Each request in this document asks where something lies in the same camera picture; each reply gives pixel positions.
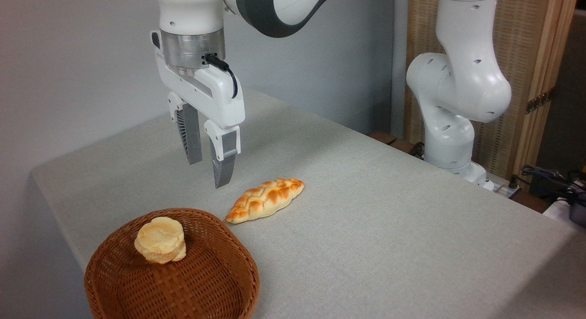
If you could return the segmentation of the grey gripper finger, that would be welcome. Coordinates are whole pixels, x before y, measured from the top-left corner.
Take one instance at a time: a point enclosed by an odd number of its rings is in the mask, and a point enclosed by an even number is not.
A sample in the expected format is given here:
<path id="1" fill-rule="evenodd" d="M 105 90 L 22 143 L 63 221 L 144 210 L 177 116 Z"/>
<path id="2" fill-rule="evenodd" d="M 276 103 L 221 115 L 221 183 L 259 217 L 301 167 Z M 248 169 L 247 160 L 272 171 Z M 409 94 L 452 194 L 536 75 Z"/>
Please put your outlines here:
<path id="1" fill-rule="evenodd" d="M 177 125 L 188 163 L 196 164 L 202 160 L 198 111 L 175 92 L 168 94 L 168 103 L 170 116 Z"/>
<path id="2" fill-rule="evenodd" d="M 204 129 L 211 144 L 214 185 L 218 189 L 232 179 L 236 156 L 241 153 L 240 127 L 222 129 L 209 119 Z"/>

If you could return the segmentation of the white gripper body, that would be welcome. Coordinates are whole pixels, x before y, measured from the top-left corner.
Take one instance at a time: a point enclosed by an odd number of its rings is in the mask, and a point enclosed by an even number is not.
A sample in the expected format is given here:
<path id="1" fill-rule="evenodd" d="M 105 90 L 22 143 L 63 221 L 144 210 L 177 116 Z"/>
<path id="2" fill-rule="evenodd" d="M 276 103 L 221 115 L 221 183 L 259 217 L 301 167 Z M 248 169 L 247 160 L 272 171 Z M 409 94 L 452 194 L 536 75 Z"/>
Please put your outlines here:
<path id="1" fill-rule="evenodd" d="M 240 81 L 211 65 L 209 56 L 225 59 L 224 31 L 178 35 L 153 31 L 151 41 L 163 84 L 221 129 L 245 119 Z"/>

